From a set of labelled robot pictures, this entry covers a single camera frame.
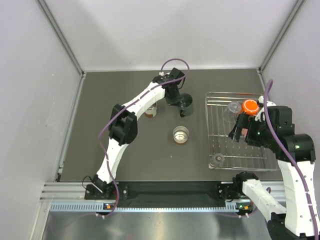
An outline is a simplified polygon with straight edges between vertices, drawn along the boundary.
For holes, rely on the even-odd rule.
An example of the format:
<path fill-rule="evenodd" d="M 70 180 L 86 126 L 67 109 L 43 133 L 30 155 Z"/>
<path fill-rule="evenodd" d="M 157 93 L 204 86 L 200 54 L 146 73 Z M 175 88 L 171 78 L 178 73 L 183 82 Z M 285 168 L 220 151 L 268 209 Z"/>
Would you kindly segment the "pink plastic cup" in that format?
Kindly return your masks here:
<path fill-rule="evenodd" d="M 243 129 L 241 130 L 241 135 L 242 135 L 243 137 L 246 137 L 247 134 L 248 134 L 248 129 L 247 129 L 247 128 L 243 128 Z"/>

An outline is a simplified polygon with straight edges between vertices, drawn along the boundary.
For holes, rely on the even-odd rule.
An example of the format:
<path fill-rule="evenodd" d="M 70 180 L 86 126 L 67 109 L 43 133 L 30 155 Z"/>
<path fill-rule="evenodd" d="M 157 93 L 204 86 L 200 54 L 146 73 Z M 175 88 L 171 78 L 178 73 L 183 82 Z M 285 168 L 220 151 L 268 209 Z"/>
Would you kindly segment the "dark green mug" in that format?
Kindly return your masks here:
<path fill-rule="evenodd" d="M 194 112 L 193 98 L 188 93 L 180 94 L 175 106 L 178 107 L 181 118 L 190 116 Z"/>

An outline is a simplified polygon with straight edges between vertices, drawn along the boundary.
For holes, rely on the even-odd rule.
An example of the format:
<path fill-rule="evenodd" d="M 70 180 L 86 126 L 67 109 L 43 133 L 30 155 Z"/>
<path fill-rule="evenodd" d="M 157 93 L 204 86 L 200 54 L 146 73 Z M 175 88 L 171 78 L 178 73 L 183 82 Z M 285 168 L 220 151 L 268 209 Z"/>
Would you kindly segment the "large clear plastic tumbler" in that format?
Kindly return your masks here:
<path fill-rule="evenodd" d="M 223 120 L 227 123 L 235 123 L 241 111 L 241 104 L 237 101 L 232 101 L 223 110 Z"/>

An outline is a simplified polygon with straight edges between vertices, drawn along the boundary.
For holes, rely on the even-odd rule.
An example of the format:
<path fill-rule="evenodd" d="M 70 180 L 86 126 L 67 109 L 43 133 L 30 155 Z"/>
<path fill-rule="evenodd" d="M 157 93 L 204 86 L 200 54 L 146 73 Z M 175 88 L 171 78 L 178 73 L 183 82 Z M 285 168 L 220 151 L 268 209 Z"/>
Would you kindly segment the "small clear plastic cup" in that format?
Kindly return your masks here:
<path fill-rule="evenodd" d="M 212 168 L 223 167 L 225 162 L 225 156 L 221 153 L 216 153 L 209 157 L 209 165 Z"/>

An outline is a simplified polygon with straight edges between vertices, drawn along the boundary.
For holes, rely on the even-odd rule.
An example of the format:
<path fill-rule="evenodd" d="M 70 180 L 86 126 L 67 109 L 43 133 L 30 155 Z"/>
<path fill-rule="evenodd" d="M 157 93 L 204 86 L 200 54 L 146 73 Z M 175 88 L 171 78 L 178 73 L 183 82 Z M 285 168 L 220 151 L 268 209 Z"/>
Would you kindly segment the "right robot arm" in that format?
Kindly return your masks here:
<path fill-rule="evenodd" d="M 246 129 L 245 143 L 264 147 L 275 155 L 284 186 L 285 206 L 263 187 L 251 172 L 233 179 L 238 198 L 248 197 L 263 215 L 273 240 L 318 240 L 320 218 L 314 189 L 315 146 L 308 134 L 296 134 L 292 109 L 287 106 L 261 107 L 255 114 L 242 110 L 229 137 L 237 142 Z"/>

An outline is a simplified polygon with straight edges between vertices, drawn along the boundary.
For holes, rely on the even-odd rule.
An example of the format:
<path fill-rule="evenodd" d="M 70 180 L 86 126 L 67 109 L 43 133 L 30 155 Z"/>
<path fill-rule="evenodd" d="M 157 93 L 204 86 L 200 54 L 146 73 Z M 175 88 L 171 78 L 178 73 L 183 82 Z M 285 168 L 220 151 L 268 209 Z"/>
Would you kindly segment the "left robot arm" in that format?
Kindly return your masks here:
<path fill-rule="evenodd" d="M 178 107 L 180 117 L 183 118 L 190 114 L 189 96 L 179 92 L 179 84 L 183 84 L 185 79 L 185 74 L 175 67 L 170 73 L 160 72 L 147 88 L 132 100 L 113 107 L 110 121 L 98 135 L 104 160 L 92 180 L 95 192 L 101 198 L 107 199 L 113 194 L 111 182 L 115 181 L 119 162 L 125 149 L 137 137 L 138 120 L 148 108 L 165 99 L 169 106 Z"/>

